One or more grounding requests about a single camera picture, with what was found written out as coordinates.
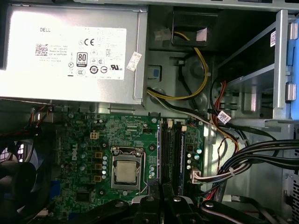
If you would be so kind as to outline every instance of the white sticker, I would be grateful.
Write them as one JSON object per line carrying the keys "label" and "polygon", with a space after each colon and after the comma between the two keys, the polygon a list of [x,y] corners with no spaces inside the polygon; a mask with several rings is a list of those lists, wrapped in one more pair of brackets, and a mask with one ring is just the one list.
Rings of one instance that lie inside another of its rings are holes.
{"label": "white sticker", "polygon": [[275,45],[275,41],[276,41],[276,31],[274,31],[273,33],[271,33],[270,47],[273,47]]}
{"label": "white sticker", "polygon": [[134,51],[134,53],[129,61],[129,64],[127,66],[127,69],[129,69],[131,71],[135,71],[136,67],[140,61],[141,56],[142,56],[141,54]]}
{"label": "white sticker", "polygon": [[224,111],[220,111],[218,114],[217,118],[223,123],[226,124],[228,123],[232,118],[228,116]]}
{"label": "white sticker", "polygon": [[32,34],[34,53],[23,66],[34,61],[35,68],[55,76],[123,80],[126,36],[124,28],[43,28]]}

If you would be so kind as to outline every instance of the black fan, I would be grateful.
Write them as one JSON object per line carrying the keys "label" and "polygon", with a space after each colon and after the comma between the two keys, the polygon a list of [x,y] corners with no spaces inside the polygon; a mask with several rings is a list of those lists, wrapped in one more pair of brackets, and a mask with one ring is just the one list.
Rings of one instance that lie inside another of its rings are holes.
{"label": "black fan", "polygon": [[[9,157],[0,163],[0,222],[23,223],[49,201],[50,147],[39,137],[0,145]],[[20,157],[20,146],[24,147]]]}

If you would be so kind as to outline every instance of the motherboard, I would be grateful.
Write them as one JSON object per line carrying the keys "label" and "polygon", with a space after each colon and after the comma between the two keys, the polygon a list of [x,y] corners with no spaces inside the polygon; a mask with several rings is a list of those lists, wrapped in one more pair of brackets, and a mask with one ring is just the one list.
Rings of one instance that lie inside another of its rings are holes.
{"label": "motherboard", "polygon": [[54,219],[68,220],[114,199],[170,181],[184,194],[187,172],[203,167],[204,126],[192,119],[64,113],[57,134],[60,175]]}

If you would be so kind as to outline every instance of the yellow wire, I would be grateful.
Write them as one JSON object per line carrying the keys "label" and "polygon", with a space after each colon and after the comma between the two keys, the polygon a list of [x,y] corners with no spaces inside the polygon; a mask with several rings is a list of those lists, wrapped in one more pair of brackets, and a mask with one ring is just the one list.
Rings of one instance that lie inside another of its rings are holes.
{"label": "yellow wire", "polygon": [[[180,32],[177,32],[175,31],[174,32],[175,34],[177,35],[180,35],[182,36],[183,38],[185,38],[186,40],[190,41],[190,39],[183,33],[180,33]],[[189,96],[185,96],[185,97],[172,97],[172,96],[165,96],[165,95],[162,95],[162,94],[159,94],[159,93],[155,93],[151,90],[147,90],[148,93],[154,95],[155,97],[159,97],[161,99],[167,99],[167,100],[182,100],[182,99],[188,99],[188,98],[191,98],[191,97],[194,97],[196,96],[197,94],[199,94],[200,92],[203,91],[203,89],[205,88],[206,84],[207,84],[207,80],[208,80],[208,65],[203,57],[203,55],[201,54],[201,52],[199,51],[198,48],[194,48],[195,52],[197,53],[200,61],[202,62],[202,65],[203,65],[203,69],[204,69],[204,73],[205,73],[205,77],[204,77],[204,81],[202,82],[201,86],[191,95]]]}

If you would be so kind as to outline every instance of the black ram slot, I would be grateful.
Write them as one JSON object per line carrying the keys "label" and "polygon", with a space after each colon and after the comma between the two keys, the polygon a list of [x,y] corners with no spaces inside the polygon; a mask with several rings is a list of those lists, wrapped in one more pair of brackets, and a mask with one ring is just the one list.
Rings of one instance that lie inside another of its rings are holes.
{"label": "black ram slot", "polygon": [[161,173],[162,173],[162,182],[167,182],[170,180],[171,173],[171,141],[172,134],[168,130],[166,124],[162,124],[161,132]]}
{"label": "black ram slot", "polygon": [[178,188],[180,182],[180,163],[181,163],[181,126],[174,128],[174,145],[173,145],[173,157],[172,157],[172,175],[171,183],[174,191],[174,195],[178,195]]}

